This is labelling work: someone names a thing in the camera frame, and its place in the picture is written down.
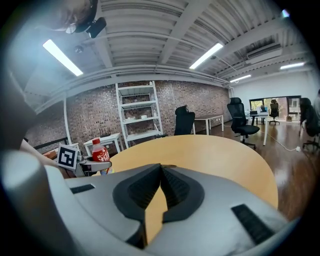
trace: black office chair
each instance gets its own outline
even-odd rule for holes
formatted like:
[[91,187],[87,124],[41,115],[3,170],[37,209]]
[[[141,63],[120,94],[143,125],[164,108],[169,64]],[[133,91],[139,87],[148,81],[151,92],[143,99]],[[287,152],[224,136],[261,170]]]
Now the black office chair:
[[300,124],[305,122],[305,130],[306,133],[314,137],[313,141],[308,140],[306,143],[303,143],[302,148],[304,149],[306,145],[313,146],[313,152],[320,149],[319,141],[320,141],[320,127],[319,127],[319,119],[316,115],[316,112],[311,105],[311,101],[308,98],[301,98],[300,99]]
[[256,149],[255,144],[246,143],[245,138],[248,138],[248,135],[257,133],[260,128],[254,125],[247,125],[247,119],[245,114],[244,104],[241,102],[240,98],[230,98],[230,103],[227,105],[227,108],[232,117],[231,129],[236,134],[241,135],[241,142],[247,146],[253,146]]
[[[174,136],[189,135],[195,122],[196,114],[189,112],[187,105],[180,106],[175,110],[175,130]],[[156,138],[163,138],[168,134],[157,135]]]
[[269,110],[269,116],[272,117],[273,120],[269,121],[269,124],[274,122],[274,125],[277,125],[277,123],[279,123],[280,125],[280,122],[275,120],[275,118],[279,116],[279,104],[275,99],[271,100],[270,108],[271,108],[271,113]]

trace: chair seat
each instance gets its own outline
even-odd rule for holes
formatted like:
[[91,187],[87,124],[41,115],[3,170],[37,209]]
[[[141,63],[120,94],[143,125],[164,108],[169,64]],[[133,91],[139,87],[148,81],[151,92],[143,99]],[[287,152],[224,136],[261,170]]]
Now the chair seat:
[[257,133],[259,130],[260,128],[257,126],[245,125],[245,126],[237,127],[234,132],[241,135],[251,135],[251,134]]

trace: round wooden table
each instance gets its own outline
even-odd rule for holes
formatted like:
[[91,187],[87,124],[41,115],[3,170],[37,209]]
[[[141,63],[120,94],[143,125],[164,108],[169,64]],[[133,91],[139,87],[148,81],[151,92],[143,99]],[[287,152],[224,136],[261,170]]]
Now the round wooden table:
[[[160,163],[220,176],[278,208],[276,180],[268,164],[253,149],[232,139],[211,135],[158,138],[118,153],[111,162],[115,172]],[[160,231],[167,210],[165,195],[159,188],[145,211],[148,242]]]

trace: brick wall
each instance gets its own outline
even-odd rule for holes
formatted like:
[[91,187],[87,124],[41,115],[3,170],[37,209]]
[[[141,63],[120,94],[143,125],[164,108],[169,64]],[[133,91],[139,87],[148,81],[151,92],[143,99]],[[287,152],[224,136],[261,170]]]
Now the brick wall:
[[[149,81],[127,82],[119,84],[119,86],[126,87],[146,84],[149,84]],[[227,89],[183,81],[155,81],[155,86],[163,132],[170,136],[174,134],[175,129],[175,109],[183,105],[187,105],[189,111],[195,112],[196,116],[223,114],[225,122],[231,119],[227,109],[227,104],[230,101]],[[50,113],[51,109],[52,107],[49,108],[50,111],[46,109],[44,112]],[[128,110],[126,112],[126,117],[139,117],[141,115],[149,117],[151,115],[148,108]],[[83,147],[84,142],[100,136],[99,129],[110,128],[112,134],[122,133],[115,85],[99,87],[68,98],[67,117],[71,140],[73,143],[79,143],[82,150],[85,150]],[[218,124],[218,122],[211,122],[212,126]],[[205,122],[196,122],[195,127],[196,131],[204,130],[206,128]],[[153,129],[153,122],[134,123],[130,126],[128,125],[127,128],[130,134],[150,130]],[[142,139],[136,141],[136,143],[149,139]],[[114,146],[111,146],[109,151],[115,153],[116,149]]]
[[[33,147],[67,137],[63,102],[60,101],[39,113],[25,137]],[[38,151],[45,153],[57,147],[59,147],[59,143],[43,147]]]

